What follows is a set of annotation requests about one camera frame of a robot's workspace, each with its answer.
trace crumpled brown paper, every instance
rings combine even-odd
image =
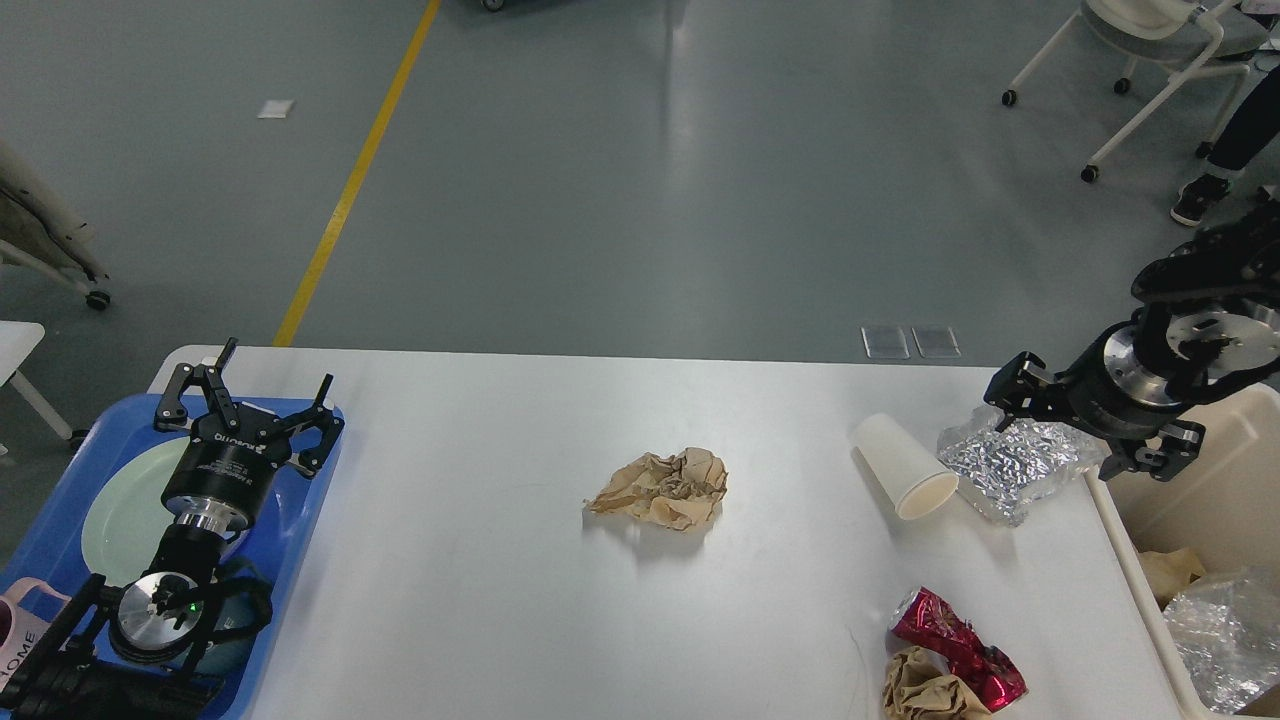
[[[588,509],[626,512],[673,530],[687,530],[710,520],[728,489],[727,479],[724,462],[700,447],[686,447],[671,457],[645,452],[613,473]]]
[[[1147,575],[1147,584],[1161,610],[1174,596],[1208,574],[1196,551],[1189,547],[1172,552],[1139,552],[1138,564],[1142,565],[1142,574]]]
[[[890,720],[982,720],[991,711],[955,675],[946,675],[928,651],[915,646],[888,661],[884,715]]]

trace aluminum foil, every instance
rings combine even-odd
[[[1027,682],[1009,656],[996,646],[982,644],[973,626],[928,588],[906,596],[893,612],[890,632],[945,657],[947,670],[992,712],[1027,694]]]
[[[1280,684],[1280,596],[1265,569],[1196,580],[1165,623],[1204,707],[1233,714]]]
[[[964,425],[938,436],[938,460],[960,475],[956,492],[987,519],[1011,528],[1027,520],[1027,506],[1057,492],[1097,465],[1107,452],[1097,438],[1061,423],[1014,420],[982,406]]]

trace pink mug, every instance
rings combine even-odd
[[[56,597],[67,605],[70,600],[38,578],[22,578],[0,594],[0,688],[9,683],[13,671],[36,647],[36,641],[49,629],[49,623],[19,607],[24,597],[33,589]]]

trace yellow floor line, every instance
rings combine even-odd
[[[306,315],[307,306],[311,304],[311,296],[315,295],[316,286],[320,284],[320,277],[324,274],[325,265],[329,264],[329,255],[333,254],[334,246],[338,245],[338,236],[342,234],[342,228],[347,224],[347,215],[351,214],[351,206],[355,205],[356,196],[360,195],[360,186],[364,184],[365,176],[369,174],[369,165],[372,164],[374,155],[378,154],[378,146],[381,145],[383,135],[387,133],[387,124],[390,123],[392,114],[396,113],[396,104],[399,102],[404,83],[408,82],[408,73],[413,69],[413,63],[417,61],[422,41],[426,40],[426,31],[431,29],[431,22],[435,20],[435,13],[439,9],[440,0],[431,0],[426,5],[426,10],[422,12],[422,19],[419,20],[417,29],[413,32],[413,40],[410,41],[408,49],[404,50],[404,58],[401,59],[401,67],[396,70],[396,77],[387,91],[387,97],[383,99],[383,106],[378,110],[374,127],[370,128],[369,137],[365,138],[365,146],[360,150],[360,156],[356,158],[356,167],[351,169],[347,184],[342,188],[338,206],[333,209],[333,215],[329,217],[329,224],[325,227],[324,234],[320,236],[320,245],[316,246],[316,251],[311,256],[311,263],[307,265],[307,272],[302,275],[302,282],[298,283],[297,292],[293,293],[293,302],[289,304],[288,311],[284,313],[280,329],[275,332],[275,340],[271,341],[271,345],[275,347],[293,345],[293,336],[297,334],[298,325],[302,324],[302,316]]]

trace white chair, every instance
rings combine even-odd
[[[93,227],[0,140],[0,264],[31,268],[105,310],[111,296],[97,284],[106,272],[88,251],[92,238]]]
[[[1117,95],[1129,91],[1139,60],[1155,63],[1169,73],[1169,83],[1089,158],[1080,172],[1084,182],[1096,181],[1102,160],[1187,81],[1233,76],[1231,94],[1222,102],[1212,132],[1196,150],[1198,158],[1207,156],[1226,127],[1235,97],[1249,73],[1248,60],[1233,56],[1257,50],[1267,40],[1266,29],[1234,9],[1231,0],[1222,0],[1212,10],[1184,0],[1083,0],[1080,8],[1009,83],[1001,102],[1006,106],[1018,102],[1023,82],[1082,19],[1103,42],[1129,56],[1120,79],[1112,85]]]
[[[86,430],[73,430],[72,427],[54,410],[54,406],[40,395],[31,382],[18,372],[22,361],[31,355],[41,338],[45,337],[45,327],[36,323],[14,323],[0,320],[0,387],[12,384],[18,395],[26,400],[40,418],[65,439],[72,447],[79,447],[81,441],[87,434]],[[0,445],[0,455],[8,450]]]

